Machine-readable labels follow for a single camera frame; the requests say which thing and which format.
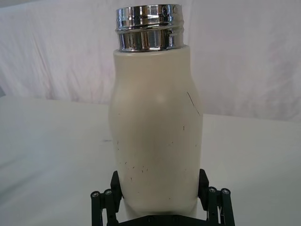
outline water bottle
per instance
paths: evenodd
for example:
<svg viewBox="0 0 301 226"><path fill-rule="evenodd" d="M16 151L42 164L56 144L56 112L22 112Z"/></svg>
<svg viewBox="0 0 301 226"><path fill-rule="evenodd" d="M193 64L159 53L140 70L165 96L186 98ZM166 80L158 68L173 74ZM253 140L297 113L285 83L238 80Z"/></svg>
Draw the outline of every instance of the water bottle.
<svg viewBox="0 0 301 226"><path fill-rule="evenodd" d="M203 112L182 7L117 10L109 123L129 218L195 216Z"/></svg>

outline white fabric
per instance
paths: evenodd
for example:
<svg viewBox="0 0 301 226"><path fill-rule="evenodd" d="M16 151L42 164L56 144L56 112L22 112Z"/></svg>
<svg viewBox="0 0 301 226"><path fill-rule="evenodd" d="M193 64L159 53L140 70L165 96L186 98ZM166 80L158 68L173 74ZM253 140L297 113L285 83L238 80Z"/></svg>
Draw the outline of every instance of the white fabric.
<svg viewBox="0 0 301 226"><path fill-rule="evenodd" d="M301 121L300 0L43 0L0 8L7 95L107 103L115 9L180 3L205 113Z"/></svg>

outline scratch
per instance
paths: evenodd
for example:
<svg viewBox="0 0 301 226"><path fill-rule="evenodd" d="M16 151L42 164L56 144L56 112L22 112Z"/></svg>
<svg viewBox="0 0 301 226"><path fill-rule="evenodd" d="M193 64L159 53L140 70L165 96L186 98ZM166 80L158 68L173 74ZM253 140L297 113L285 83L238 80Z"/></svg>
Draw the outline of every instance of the scratch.
<svg viewBox="0 0 301 226"><path fill-rule="evenodd" d="M195 107L195 105L194 105L194 103L193 103L193 101L192 101L192 99L191 99L191 96L190 96L190 94L189 94L189 92L187 92L187 94L188 94L188 96L189 96L189 98L190 98L190 101L192 102L192 105L194 106L194 108L197 110L197 108Z"/></svg>

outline screw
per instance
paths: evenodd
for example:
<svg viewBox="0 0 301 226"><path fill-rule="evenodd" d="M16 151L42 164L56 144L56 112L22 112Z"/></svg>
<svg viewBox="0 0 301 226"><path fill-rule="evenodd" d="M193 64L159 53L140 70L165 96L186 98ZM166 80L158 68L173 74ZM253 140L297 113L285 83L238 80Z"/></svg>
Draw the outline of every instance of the screw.
<svg viewBox="0 0 301 226"><path fill-rule="evenodd" d="M222 191L224 194L230 194L230 191L228 189L223 189Z"/></svg>
<svg viewBox="0 0 301 226"><path fill-rule="evenodd" d="M110 195L110 194L112 194L112 191L111 191L111 190L108 190L108 191L105 192L105 194L106 194L106 195Z"/></svg>
<svg viewBox="0 0 301 226"><path fill-rule="evenodd" d="M177 6L174 6L173 7L173 13L177 13L178 12L178 7Z"/></svg>
<svg viewBox="0 0 301 226"><path fill-rule="evenodd" d="M209 188L209 191L210 191L210 192L215 192L215 189L214 189L213 187L210 187L210 188Z"/></svg>
<svg viewBox="0 0 301 226"><path fill-rule="evenodd" d="M92 197L95 198L95 197L97 197L98 195L99 195L98 192L95 192L95 193L92 194Z"/></svg>

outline metal lid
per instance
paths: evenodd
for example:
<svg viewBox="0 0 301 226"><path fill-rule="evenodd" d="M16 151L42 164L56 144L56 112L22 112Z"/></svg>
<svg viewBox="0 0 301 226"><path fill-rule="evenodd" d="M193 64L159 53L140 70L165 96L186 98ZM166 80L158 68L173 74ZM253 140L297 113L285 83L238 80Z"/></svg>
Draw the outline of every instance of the metal lid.
<svg viewBox="0 0 301 226"><path fill-rule="evenodd" d="M147 5L117 9L116 32L121 52L147 52L181 48L181 5Z"/></svg>

